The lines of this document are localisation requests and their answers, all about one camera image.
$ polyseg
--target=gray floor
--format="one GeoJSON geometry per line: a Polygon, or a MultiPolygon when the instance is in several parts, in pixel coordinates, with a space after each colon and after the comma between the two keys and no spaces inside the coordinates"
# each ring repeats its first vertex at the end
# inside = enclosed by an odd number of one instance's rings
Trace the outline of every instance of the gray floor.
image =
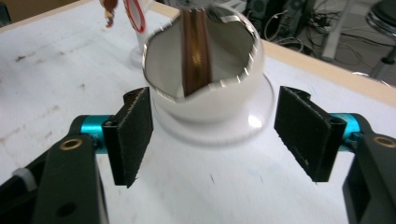
{"type": "MultiPolygon", "coordinates": [[[[226,3],[228,1],[229,0],[165,0],[165,3],[171,7],[205,7],[212,2],[226,3]]],[[[364,19],[370,7],[378,1],[379,0],[358,0],[347,16],[342,33],[347,35],[359,35],[379,43],[395,45],[394,41],[372,29],[364,19]]],[[[321,4],[322,2],[323,1],[317,0],[315,6],[317,11],[338,12],[343,10],[346,0],[328,0],[325,4],[321,4]]],[[[306,29],[297,37],[314,50],[317,58],[320,58],[322,47],[313,46],[308,41],[306,29]]],[[[321,46],[325,35],[321,35],[312,29],[310,31],[312,40],[316,45],[321,46]]],[[[338,43],[334,61],[331,63],[352,72],[369,74],[372,68],[382,57],[386,56],[390,50],[391,47],[368,44],[356,38],[342,35],[338,43]]],[[[389,85],[396,86],[396,65],[388,70],[383,80],[389,85]]]]}

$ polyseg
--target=white table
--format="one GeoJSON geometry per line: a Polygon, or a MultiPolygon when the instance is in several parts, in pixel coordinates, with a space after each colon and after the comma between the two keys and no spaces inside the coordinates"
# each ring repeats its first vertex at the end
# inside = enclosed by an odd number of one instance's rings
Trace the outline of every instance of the white table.
{"type": "MultiPolygon", "coordinates": [[[[0,30],[0,183],[65,136],[76,116],[115,114],[125,92],[146,86],[131,61],[137,41],[123,11],[112,29],[94,1],[0,30]]],[[[150,29],[167,21],[148,13],[150,29]]],[[[280,85],[308,91],[328,112],[360,113],[377,133],[396,136],[395,90],[265,47],[276,93],[280,85]]],[[[353,155],[338,153],[329,183],[311,182],[273,129],[274,115],[261,133],[224,147],[179,141],[154,116],[129,189],[113,185],[108,158],[98,156],[110,223],[347,223],[342,185],[353,155]]]]}

